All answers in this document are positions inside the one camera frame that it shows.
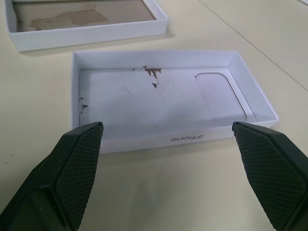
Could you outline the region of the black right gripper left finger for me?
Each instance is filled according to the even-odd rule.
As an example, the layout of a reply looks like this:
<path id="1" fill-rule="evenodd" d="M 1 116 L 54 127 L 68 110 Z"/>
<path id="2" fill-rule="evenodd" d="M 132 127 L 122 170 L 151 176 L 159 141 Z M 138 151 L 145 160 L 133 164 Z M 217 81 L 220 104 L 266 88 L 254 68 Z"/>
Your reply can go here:
<path id="1" fill-rule="evenodd" d="M 102 136 L 102 122 L 65 133 L 0 214 L 0 231 L 78 231 L 94 184 Z"/>

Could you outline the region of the dark blue smartphone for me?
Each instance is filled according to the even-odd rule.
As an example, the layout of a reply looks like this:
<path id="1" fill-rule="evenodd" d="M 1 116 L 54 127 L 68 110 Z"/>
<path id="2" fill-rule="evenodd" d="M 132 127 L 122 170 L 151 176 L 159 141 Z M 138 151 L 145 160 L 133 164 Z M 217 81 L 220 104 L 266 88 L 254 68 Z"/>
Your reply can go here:
<path id="1" fill-rule="evenodd" d="M 4 0 L 7 32 L 19 52 L 163 35 L 155 0 Z"/>

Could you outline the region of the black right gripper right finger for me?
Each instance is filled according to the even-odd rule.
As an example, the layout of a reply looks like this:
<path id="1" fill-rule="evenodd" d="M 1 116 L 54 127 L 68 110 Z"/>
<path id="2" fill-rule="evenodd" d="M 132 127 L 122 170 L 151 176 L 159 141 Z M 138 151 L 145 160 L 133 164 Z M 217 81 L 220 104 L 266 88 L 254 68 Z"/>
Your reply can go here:
<path id="1" fill-rule="evenodd" d="M 308 231 L 308 157 L 283 133 L 244 122 L 232 131 L 249 184 L 276 231 Z"/>

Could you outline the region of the white phone box lid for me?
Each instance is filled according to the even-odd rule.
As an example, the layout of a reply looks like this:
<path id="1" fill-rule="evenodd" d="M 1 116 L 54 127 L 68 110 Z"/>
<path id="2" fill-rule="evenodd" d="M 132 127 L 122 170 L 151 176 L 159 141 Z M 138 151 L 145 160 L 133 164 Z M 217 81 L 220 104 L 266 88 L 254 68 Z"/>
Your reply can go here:
<path id="1" fill-rule="evenodd" d="M 76 51 L 71 127 L 103 123 L 102 154 L 218 140 L 279 118 L 235 51 Z"/>

